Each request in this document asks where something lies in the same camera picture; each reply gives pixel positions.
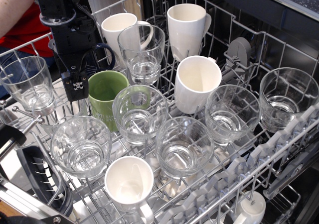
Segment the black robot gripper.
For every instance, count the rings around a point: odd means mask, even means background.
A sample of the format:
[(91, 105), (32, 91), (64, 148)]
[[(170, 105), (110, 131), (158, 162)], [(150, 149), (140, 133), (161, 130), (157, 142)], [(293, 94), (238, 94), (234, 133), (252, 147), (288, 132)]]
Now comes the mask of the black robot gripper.
[(70, 102), (88, 98), (85, 56), (98, 42), (88, 0), (36, 0), (42, 24), (51, 29), (54, 53)]

